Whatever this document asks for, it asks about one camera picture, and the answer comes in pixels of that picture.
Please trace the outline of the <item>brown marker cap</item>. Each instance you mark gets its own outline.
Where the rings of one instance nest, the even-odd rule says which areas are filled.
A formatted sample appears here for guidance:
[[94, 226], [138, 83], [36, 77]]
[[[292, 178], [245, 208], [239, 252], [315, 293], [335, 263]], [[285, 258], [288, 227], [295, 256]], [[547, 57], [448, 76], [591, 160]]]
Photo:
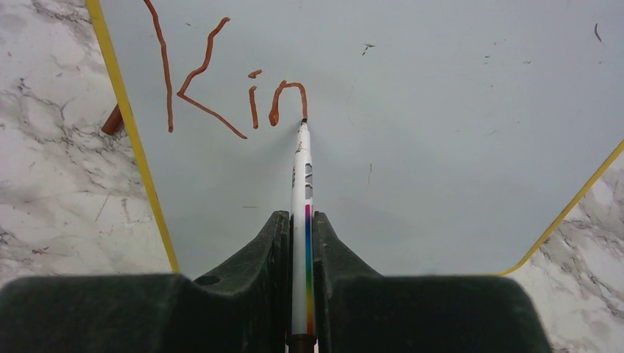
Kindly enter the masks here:
[[102, 125], [101, 131], [106, 135], [114, 135], [123, 124], [123, 118], [118, 105], [116, 105], [107, 120]]

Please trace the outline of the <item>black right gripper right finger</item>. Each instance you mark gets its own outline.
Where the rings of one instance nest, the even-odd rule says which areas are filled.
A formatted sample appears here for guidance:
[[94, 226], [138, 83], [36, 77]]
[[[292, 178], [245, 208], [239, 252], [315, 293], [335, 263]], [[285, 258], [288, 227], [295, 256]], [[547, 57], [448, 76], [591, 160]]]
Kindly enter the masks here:
[[321, 352], [549, 352], [528, 294], [496, 276], [383, 276], [313, 217]]

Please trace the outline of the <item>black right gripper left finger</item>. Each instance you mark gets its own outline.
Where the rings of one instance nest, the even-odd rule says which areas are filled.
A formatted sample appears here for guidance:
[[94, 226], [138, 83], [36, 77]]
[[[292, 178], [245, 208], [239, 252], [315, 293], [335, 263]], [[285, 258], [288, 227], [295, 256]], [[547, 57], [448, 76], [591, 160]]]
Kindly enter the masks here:
[[282, 352], [288, 213], [198, 277], [22, 277], [1, 289], [3, 352]]

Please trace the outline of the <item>white rainbow marker pen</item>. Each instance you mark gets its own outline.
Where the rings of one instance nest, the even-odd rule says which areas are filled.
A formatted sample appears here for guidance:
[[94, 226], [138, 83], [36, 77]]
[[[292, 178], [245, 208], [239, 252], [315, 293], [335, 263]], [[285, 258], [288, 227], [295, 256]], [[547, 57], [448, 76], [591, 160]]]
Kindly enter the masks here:
[[316, 345], [313, 280], [313, 167], [308, 119], [297, 131], [291, 184], [291, 320], [290, 352], [313, 352]]

